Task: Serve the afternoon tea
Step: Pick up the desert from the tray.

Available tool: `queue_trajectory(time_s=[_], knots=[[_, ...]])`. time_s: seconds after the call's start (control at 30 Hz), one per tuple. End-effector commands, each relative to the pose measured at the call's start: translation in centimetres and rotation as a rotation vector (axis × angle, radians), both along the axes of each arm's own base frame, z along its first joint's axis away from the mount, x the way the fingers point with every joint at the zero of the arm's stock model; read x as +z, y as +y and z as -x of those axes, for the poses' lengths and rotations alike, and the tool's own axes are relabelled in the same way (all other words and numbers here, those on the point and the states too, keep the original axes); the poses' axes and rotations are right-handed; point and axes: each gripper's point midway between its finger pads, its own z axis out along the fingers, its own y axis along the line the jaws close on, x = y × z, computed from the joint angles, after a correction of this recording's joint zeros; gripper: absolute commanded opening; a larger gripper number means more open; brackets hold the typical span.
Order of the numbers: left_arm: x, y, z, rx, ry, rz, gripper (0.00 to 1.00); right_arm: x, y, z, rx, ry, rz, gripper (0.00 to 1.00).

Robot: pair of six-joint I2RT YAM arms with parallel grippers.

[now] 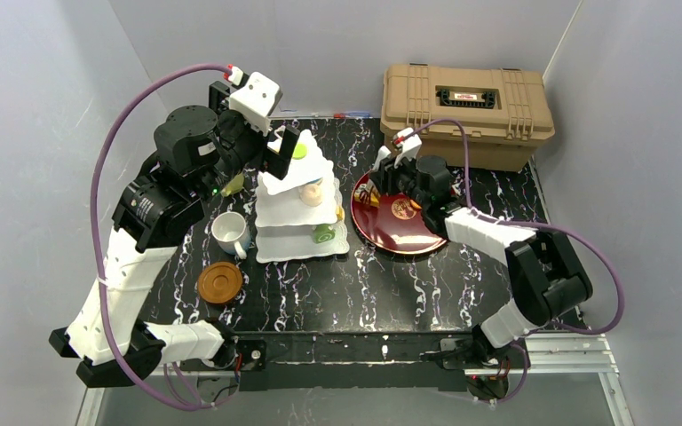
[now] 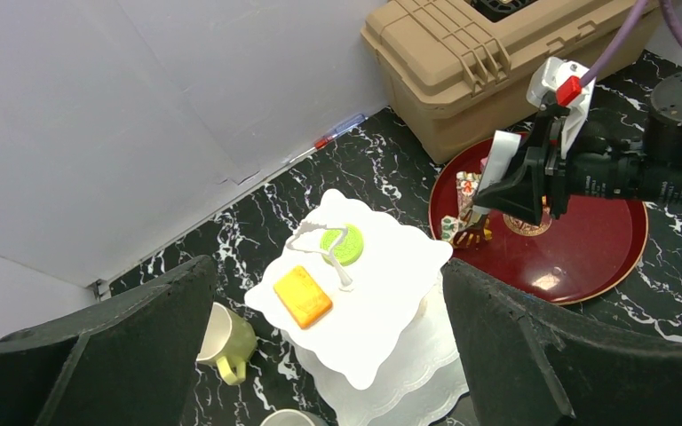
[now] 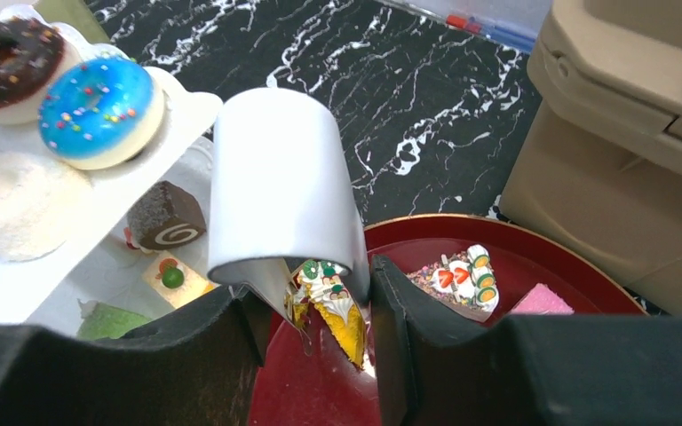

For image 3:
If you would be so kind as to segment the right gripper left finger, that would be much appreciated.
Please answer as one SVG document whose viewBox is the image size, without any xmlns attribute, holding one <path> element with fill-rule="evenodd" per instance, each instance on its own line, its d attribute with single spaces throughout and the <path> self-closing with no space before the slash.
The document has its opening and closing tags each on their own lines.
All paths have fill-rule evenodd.
<svg viewBox="0 0 682 426">
<path fill-rule="evenodd" d="M 117 339 L 0 326 L 0 425 L 243 425 L 270 327 L 244 286 Z"/>
</svg>

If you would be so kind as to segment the yellow triangular cake slice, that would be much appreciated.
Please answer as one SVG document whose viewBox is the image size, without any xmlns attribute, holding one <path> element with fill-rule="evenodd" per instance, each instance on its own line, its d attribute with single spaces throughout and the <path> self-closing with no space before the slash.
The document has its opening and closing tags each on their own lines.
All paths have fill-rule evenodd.
<svg viewBox="0 0 682 426">
<path fill-rule="evenodd" d="M 287 321 L 298 330 L 307 356 L 313 354 L 311 310 L 316 310 L 346 357 L 362 370 L 367 324 L 342 281 L 346 274 L 343 266 L 328 260 L 304 261 L 287 285 L 283 306 Z"/>
</svg>

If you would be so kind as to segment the beige round macaron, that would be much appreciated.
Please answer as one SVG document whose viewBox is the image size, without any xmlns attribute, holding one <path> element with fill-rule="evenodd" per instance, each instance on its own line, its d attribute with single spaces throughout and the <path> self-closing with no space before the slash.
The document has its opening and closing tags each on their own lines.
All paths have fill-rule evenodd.
<svg viewBox="0 0 682 426">
<path fill-rule="evenodd" d="M 29 261 L 59 248 L 91 192 L 90 180 L 64 162 L 0 153 L 0 258 Z"/>
</svg>

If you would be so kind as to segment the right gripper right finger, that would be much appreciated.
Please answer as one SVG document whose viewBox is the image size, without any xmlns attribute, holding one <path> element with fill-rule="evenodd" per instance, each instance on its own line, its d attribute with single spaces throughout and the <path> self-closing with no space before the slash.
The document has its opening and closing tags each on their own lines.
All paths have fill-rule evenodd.
<svg viewBox="0 0 682 426">
<path fill-rule="evenodd" d="M 471 322 L 372 260 L 385 425 L 682 425 L 682 318 Z"/>
</svg>

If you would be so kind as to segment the green swirl roll cake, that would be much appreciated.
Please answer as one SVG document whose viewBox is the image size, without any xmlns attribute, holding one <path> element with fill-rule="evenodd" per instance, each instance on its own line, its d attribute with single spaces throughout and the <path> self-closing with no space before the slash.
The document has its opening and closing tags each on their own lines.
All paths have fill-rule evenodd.
<svg viewBox="0 0 682 426">
<path fill-rule="evenodd" d="M 76 337 L 82 340 L 116 339 L 151 321 L 147 316 L 99 301 L 78 302 L 82 324 Z"/>
</svg>

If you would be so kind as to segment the chocolate donut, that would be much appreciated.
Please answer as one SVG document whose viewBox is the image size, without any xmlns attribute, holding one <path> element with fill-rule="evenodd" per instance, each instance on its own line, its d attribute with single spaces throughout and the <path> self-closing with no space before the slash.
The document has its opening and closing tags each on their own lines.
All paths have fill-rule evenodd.
<svg viewBox="0 0 682 426">
<path fill-rule="evenodd" d="M 81 62 L 57 28 L 37 19 L 0 21 L 0 124 L 36 121 L 50 86 Z"/>
</svg>

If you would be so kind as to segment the white three-tier cake stand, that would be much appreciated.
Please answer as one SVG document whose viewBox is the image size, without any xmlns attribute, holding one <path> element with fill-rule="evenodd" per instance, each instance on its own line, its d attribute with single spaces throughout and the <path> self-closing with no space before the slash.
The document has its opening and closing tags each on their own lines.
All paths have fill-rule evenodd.
<svg viewBox="0 0 682 426">
<path fill-rule="evenodd" d="M 121 54 L 111 44 L 90 44 L 81 33 L 64 22 L 51 25 L 63 32 L 83 58 L 108 53 Z M 174 75 L 157 67 L 145 70 L 161 84 L 167 97 L 167 114 L 152 145 L 138 159 L 108 171 L 89 173 L 92 190 L 83 200 L 95 212 L 81 213 L 78 230 L 69 231 L 67 241 L 42 258 L 27 262 L 0 260 L 0 325 L 20 324 L 39 309 L 56 287 L 94 250 L 125 217 L 127 210 L 150 186 L 163 178 L 185 151 L 209 129 L 223 101 L 208 92 L 190 92 Z M 0 152 L 21 149 L 49 156 L 35 125 L 0 126 Z"/>
</svg>

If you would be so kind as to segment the chocolate swirl roll cake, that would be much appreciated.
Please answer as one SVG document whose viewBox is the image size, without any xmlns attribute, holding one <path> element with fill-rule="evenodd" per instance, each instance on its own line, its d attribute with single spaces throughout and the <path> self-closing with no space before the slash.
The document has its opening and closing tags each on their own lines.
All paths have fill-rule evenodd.
<svg viewBox="0 0 682 426">
<path fill-rule="evenodd" d="M 167 180 L 157 182 L 138 199 L 126 219 L 131 240 L 141 249 L 174 249 L 207 232 L 198 200 Z"/>
</svg>

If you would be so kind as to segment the silver metal tongs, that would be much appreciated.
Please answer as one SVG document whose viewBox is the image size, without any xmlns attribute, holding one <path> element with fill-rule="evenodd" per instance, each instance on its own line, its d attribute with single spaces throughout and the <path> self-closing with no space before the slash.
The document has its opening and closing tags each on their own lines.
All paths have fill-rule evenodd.
<svg viewBox="0 0 682 426">
<path fill-rule="evenodd" d="M 251 89 L 223 105 L 213 147 L 209 278 L 247 286 L 287 319 L 297 268 L 328 260 L 362 312 L 367 249 L 333 114 L 304 93 Z"/>
</svg>

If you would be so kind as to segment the blue frosted donut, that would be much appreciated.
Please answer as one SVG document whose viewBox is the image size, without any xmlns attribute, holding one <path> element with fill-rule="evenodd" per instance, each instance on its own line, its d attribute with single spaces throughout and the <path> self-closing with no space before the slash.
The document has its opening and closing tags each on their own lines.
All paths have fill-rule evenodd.
<svg viewBox="0 0 682 426">
<path fill-rule="evenodd" d="M 40 136 L 62 161 L 102 170 L 144 150 L 161 127 L 166 98 L 140 65 L 96 58 L 69 69 L 38 109 Z"/>
</svg>

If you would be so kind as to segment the yellow cake with cherry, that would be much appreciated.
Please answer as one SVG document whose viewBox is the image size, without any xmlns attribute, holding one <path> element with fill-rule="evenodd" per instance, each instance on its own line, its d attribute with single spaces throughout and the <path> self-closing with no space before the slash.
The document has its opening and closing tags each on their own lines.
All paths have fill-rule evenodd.
<svg viewBox="0 0 682 426">
<path fill-rule="evenodd" d="M 217 286 L 169 251 L 159 254 L 142 273 L 142 279 L 174 309 L 191 303 Z"/>
</svg>

